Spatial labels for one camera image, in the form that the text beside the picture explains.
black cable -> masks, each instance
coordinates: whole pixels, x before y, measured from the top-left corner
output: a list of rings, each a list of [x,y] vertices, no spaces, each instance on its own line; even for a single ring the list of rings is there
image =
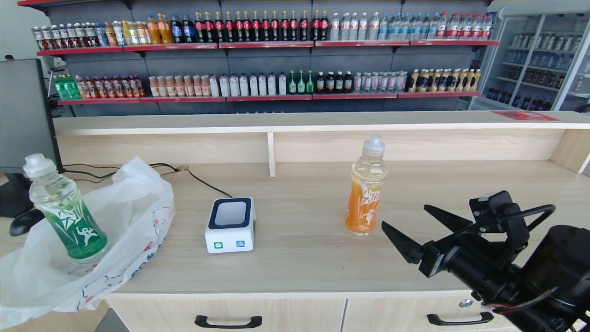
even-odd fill
[[[75,165],[84,165],[84,166],[89,166],[89,167],[93,167],[93,168],[115,168],[115,169],[119,169],[119,167],[114,167],[114,166],[93,166],[93,165],[88,165],[88,164],[68,164],[68,165],[64,165],[64,166],[75,166]],[[171,170],[173,170],[172,172],[167,172],[167,173],[164,173],[164,174],[160,174],[160,176],[164,176],[164,175],[166,175],[166,174],[171,174],[171,173],[182,172],[182,171],[181,171],[181,170],[179,170],[178,168],[176,168],[176,167],[174,167],[174,166],[172,166],[172,165],[170,165],[170,164],[167,164],[167,163],[165,163],[165,162],[156,162],[156,163],[154,163],[154,164],[149,164],[149,165],[150,165],[152,168],[156,168],[156,167],[165,166],[165,167],[168,167],[168,168],[170,168]],[[195,174],[193,174],[193,173],[192,173],[192,172],[191,172],[191,171],[190,171],[188,168],[186,169],[186,171],[187,171],[187,172],[188,172],[188,173],[189,173],[189,174],[190,174],[190,175],[191,175],[193,178],[197,179],[197,180],[198,180],[200,183],[202,183],[202,184],[206,185],[207,187],[209,187],[209,188],[211,188],[211,189],[213,189],[213,190],[215,190],[215,191],[217,191],[217,192],[219,192],[219,193],[221,193],[221,194],[223,194],[223,195],[226,195],[226,196],[227,196],[227,197],[229,197],[229,198],[233,198],[233,196],[232,196],[232,195],[230,195],[230,194],[226,193],[225,191],[223,191],[223,190],[221,190],[221,189],[218,189],[218,188],[214,187],[213,185],[210,185],[210,184],[208,184],[207,182],[203,181],[202,179],[200,179],[199,177],[197,177]],[[85,175],[89,175],[89,176],[91,176],[91,177],[93,177],[93,178],[97,178],[97,179],[99,179],[98,181],[92,181],[92,180],[88,180],[88,179],[85,179],[85,178],[81,178],[81,179],[76,179],[76,180],[75,180],[75,181],[88,181],[88,182],[92,182],[92,183],[101,183],[103,180],[106,180],[106,179],[108,179],[109,177],[111,177],[113,174],[115,174],[115,173],[116,173],[116,172],[111,172],[111,173],[108,173],[108,174],[106,174],[106,175],[95,175],[95,174],[92,174],[92,173],[89,173],[89,172],[84,172],[84,171],[74,171],[74,170],[66,170],[66,169],[64,169],[64,172],[78,173],[78,174],[85,174]]]
[[[543,221],[545,221],[545,219],[547,219],[551,214],[553,214],[553,212],[555,212],[555,205],[553,205],[553,204],[541,205],[541,206],[537,206],[537,207],[534,207],[529,210],[525,210],[525,211],[521,211],[521,212],[517,212],[517,213],[510,213],[505,216],[501,216],[500,221],[503,222],[503,221],[508,221],[511,219],[524,218],[524,217],[532,216],[533,214],[538,214],[541,212],[543,212],[543,214],[541,214],[537,219],[535,219],[535,221],[531,222],[530,225],[527,226],[527,229],[530,232],[535,227],[537,227],[539,224],[541,224]]]

red sticker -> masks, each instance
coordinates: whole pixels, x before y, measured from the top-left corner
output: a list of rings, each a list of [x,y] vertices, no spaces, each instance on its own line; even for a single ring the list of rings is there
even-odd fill
[[[561,121],[560,119],[551,118],[550,116],[530,111],[518,112],[512,110],[495,110],[492,111],[492,113],[496,113],[517,121]]]

computer mouse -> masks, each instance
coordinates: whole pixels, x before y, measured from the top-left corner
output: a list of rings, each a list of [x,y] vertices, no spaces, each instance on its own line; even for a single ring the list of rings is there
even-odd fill
[[[31,230],[31,227],[42,221],[43,218],[45,218],[43,212],[37,209],[20,214],[10,224],[10,236],[21,236],[28,233]]]

glass refrigerator door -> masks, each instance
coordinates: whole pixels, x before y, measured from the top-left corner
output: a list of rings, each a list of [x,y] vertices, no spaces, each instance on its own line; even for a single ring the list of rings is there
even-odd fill
[[[542,24],[541,15],[506,18],[500,46],[491,62],[482,92],[486,103],[495,109],[515,109],[510,105],[522,68],[532,52],[535,32]]]
[[[554,104],[565,85],[568,72],[574,69],[575,54],[580,50],[588,22],[586,17],[587,14],[582,17],[576,14],[545,16],[528,61],[508,66],[514,71],[524,71],[520,82],[517,82],[511,106],[527,110],[560,109],[561,104]],[[526,38],[530,33],[521,31],[520,34]]]

white plastic bag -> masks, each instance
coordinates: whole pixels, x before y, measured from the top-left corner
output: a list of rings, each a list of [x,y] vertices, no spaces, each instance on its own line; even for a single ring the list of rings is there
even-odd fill
[[[47,219],[0,259],[0,330],[51,310],[76,311],[123,285],[158,251],[174,216],[172,186],[135,158],[113,184],[84,196],[110,251],[92,270],[66,254]]]

